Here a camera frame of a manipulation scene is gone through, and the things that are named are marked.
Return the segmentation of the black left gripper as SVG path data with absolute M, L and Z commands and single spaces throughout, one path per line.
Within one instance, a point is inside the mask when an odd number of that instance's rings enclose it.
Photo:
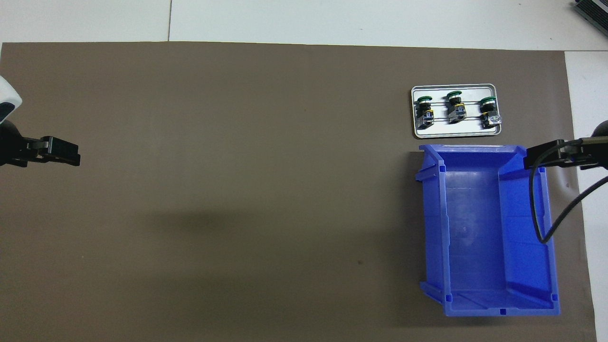
M 21 160 L 24 150 L 31 162 L 56 162 L 75 167 L 81 164 L 81 155 L 77 144 L 54 136 L 29 139 L 22 136 L 17 126 L 11 121 L 5 120 L 2 122 L 0 126 L 0 166 L 28 167 L 28 160 Z

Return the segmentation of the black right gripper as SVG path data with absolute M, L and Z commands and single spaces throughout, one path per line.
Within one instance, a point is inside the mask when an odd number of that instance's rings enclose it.
M 573 155 L 578 149 L 576 165 L 582 169 L 595 167 L 608 168 L 608 121 L 600 123 L 590 137 L 572 140 L 556 139 L 526 149 L 523 168 L 538 167 L 575 167 Z

